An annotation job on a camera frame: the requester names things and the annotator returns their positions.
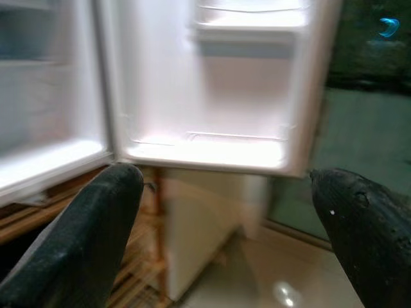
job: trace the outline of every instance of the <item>wooden rack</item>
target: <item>wooden rack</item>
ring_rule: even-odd
[[[0,245],[52,221],[70,204],[76,193],[101,172],[99,168],[46,192],[44,204],[30,206],[14,203],[0,209]],[[166,308],[167,263],[164,252],[164,211],[160,169],[143,170],[146,182],[156,191],[144,188],[140,211],[130,233],[121,268],[114,281],[108,308]]]

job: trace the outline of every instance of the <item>tiled floor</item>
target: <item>tiled floor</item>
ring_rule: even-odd
[[[292,294],[289,306],[274,296],[274,286],[282,282],[292,287],[288,290]],[[257,241],[231,239],[176,307],[363,308],[363,305],[331,252],[261,229]]]

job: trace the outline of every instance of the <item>blue logo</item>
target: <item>blue logo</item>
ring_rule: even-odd
[[[387,24],[387,29],[384,32],[380,32],[383,37],[391,37],[397,32],[399,28],[399,21],[395,18],[381,18],[380,21]]]

